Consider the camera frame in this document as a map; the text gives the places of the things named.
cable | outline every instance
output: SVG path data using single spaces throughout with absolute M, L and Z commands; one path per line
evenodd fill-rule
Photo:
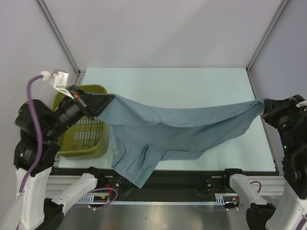
M 31 165 L 31 167 L 29 168 L 29 170 L 26 172 L 26 174 L 24 175 L 24 178 L 20 184 L 20 188 L 19 188 L 19 192 L 22 193 L 24 191 L 24 186 L 25 183 L 29 177 L 29 175 L 31 174 L 31 172 L 34 170 L 34 168 L 38 165 L 39 160 L 42 156 L 42 151 L 43 151 L 43 135 L 42 135 L 42 130 L 40 128 L 39 125 L 39 121 L 37 118 L 37 114 L 35 111 L 35 107 L 34 107 L 34 103 L 32 100 L 32 94 L 31 94 L 31 86 L 33 84 L 34 81 L 43 78 L 43 75 L 38 75 L 34 78 L 32 78 L 27 85 L 27 97 L 28 97 L 28 105 L 29 105 L 29 111 L 30 111 L 30 115 L 32 117 L 33 123 L 34 123 L 34 127 L 35 127 L 35 132 L 36 132 L 36 136 L 37 136 L 37 154 L 36 154 L 36 158 L 34 163 Z
M 262 184 L 261 184 L 259 181 L 252 181 L 250 184 L 254 184 L 254 183 L 259 184 L 259 189 L 258 189 L 258 191 L 257 191 L 257 193 L 259 193 L 259 192 L 261 191 Z
M 100 206 L 100 207 L 94 207 L 94 208 L 92 208 L 93 211 L 99 210 L 99 209 L 102 209 L 102 208 L 104 208 L 104 207 L 109 206 L 109 205 L 110 205 L 111 203 L 113 203 L 113 202 L 117 199 L 117 197 L 118 197 L 118 191 L 117 191 L 116 189 L 114 189 L 114 188 L 97 188 L 97 189 L 94 189 L 94 190 L 90 191 L 90 193 L 97 192 L 97 191 L 102 191 L 102 190 L 114 191 L 114 192 L 115 192 L 115 197 L 114 197 L 113 200 L 107 202 L 106 204 L 104 204 L 104 205 L 102 205 L 102 206 Z M 88 207 L 88 208 L 90 208 L 90 206 L 81 205 L 81 206 L 76 206 L 76 207 L 74 207 L 74 208 L 71 208 L 70 210 L 75 209 L 75 208 L 81 208 L 81 207 Z

gray wall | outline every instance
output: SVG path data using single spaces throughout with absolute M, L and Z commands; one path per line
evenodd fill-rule
M 250 73 L 258 98 L 307 98 L 307 1 L 292 0 Z M 283 149 L 279 135 L 268 128 L 277 164 Z
M 34 0 L 2 0 L 0 7 L 0 223 L 16 192 L 13 156 L 19 141 L 14 125 L 27 101 L 26 84 L 42 70 L 73 73 Z M 55 91 L 48 83 L 34 84 L 33 96 L 51 104 Z

fabric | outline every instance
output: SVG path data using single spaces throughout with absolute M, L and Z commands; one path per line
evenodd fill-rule
M 168 109 L 115 95 L 99 119 L 111 125 L 116 145 L 112 168 L 142 188 L 159 161 L 196 159 L 244 134 L 263 113 L 263 102 Z

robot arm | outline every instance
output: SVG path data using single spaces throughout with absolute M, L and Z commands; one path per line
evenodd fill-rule
M 59 150 L 58 138 L 83 116 L 91 120 L 97 119 L 114 99 L 113 95 L 87 93 L 74 85 L 65 87 L 67 77 L 68 74 L 59 71 L 52 78 L 54 88 L 66 95 L 56 111 L 51 111 L 39 100 L 33 100 L 42 131 L 43 148 L 37 166 L 25 182 L 23 178 L 37 156 L 37 136 L 28 102 L 21 106 L 15 120 L 16 125 L 21 129 L 21 140 L 14 154 L 17 187 L 23 188 L 17 193 L 18 196 L 23 197 L 19 230 L 56 229 L 67 211 L 82 196 L 95 188 L 103 187 L 106 182 L 103 171 L 89 168 L 76 183 L 59 196 L 52 200 L 45 199 L 47 179 Z M 4 224 L 1 229 L 11 230 L 12 226 Z
M 284 150 L 282 199 L 275 209 L 241 170 L 226 170 L 226 181 L 248 207 L 250 230 L 302 230 L 307 220 L 307 101 L 295 95 L 282 101 L 266 99 L 264 105 L 262 118 L 278 130 Z

metal frame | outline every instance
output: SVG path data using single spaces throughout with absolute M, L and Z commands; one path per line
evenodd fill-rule
M 248 73 L 250 73 L 251 69 L 253 68 L 254 64 L 256 63 L 261 51 L 263 50 L 263 48 L 265 47 L 265 45 L 267 44 L 270 36 L 272 35 L 272 32 L 274 30 L 274 28 L 276 27 L 278 21 L 280 20 L 281 16 L 283 15 L 286 7 L 288 6 L 289 2 L 291 0 L 282 0 L 275 15 L 273 16 L 267 30 L 265 31 L 255 53 L 253 54 L 253 57 L 251 58 L 246 70 Z
M 67 60 L 69 61 L 69 64 L 71 65 L 72 69 L 76 73 L 76 75 L 79 75 L 79 68 L 77 66 L 77 63 L 75 62 L 71 52 L 68 49 L 67 44 L 64 41 L 64 38 L 59 31 L 53 17 L 51 16 L 51 13 L 45 3 L 44 0 L 35 0 L 39 9 L 41 10 L 44 18 L 47 21 L 47 24 L 49 25 L 49 28 L 51 29 L 53 35 L 55 36 L 56 40 L 59 43 L 59 46 L 62 48 L 64 55 L 66 56 Z
M 74 182 L 76 182 L 80 176 L 70 176 L 70 175 L 52 175 L 49 177 L 47 181 L 47 187 L 46 187 L 46 193 L 47 197 L 53 198 L 55 195 L 60 194 L 63 190 L 67 189 L 70 185 L 72 185 Z M 108 181 L 110 180 L 116 180 L 116 176 L 108 176 L 107 177 Z M 216 178 L 209 176 L 208 179 L 210 181 L 207 182 L 207 187 L 208 183 L 211 183 L 212 179 L 214 180 L 221 180 L 221 177 Z M 248 182 L 252 181 L 260 181 L 262 185 L 262 189 L 260 191 L 260 196 L 281 196 L 283 194 L 283 189 L 284 189 L 284 178 L 282 176 L 248 176 L 246 177 L 246 180 Z M 258 190 L 258 184 L 252 184 L 251 185 L 255 191 Z M 225 205 L 224 199 L 226 197 L 237 197 L 236 193 L 231 193 L 231 192 L 224 192 L 224 191 L 219 191 L 217 192 L 216 189 L 213 189 L 210 193 L 209 196 L 204 196 L 202 201 L 199 201 L 196 199 L 196 196 L 198 196 L 197 193 L 195 193 L 195 198 L 192 197 L 184 197 L 184 199 L 188 198 L 187 201 L 184 199 L 181 201 L 152 201 L 152 196 L 153 194 L 150 193 L 147 197 L 144 196 L 143 200 L 133 200 L 135 195 L 127 195 L 127 193 L 134 193 L 131 189 L 128 189 L 127 191 L 124 191 L 122 188 L 122 183 L 121 181 L 119 182 L 118 186 L 114 186 L 115 188 L 118 189 L 118 191 L 121 193 L 121 196 L 119 197 L 119 200 L 117 200 L 114 204 L 143 204 L 143 205 Z M 168 189 L 161 189 L 162 190 L 162 195 L 168 196 L 167 193 L 169 193 Z M 94 196 L 103 196 L 103 195 L 108 195 L 108 193 L 90 193 L 82 197 L 77 204 L 91 204 L 91 205 L 99 205 L 103 203 L 97 203 L 94 202 Z

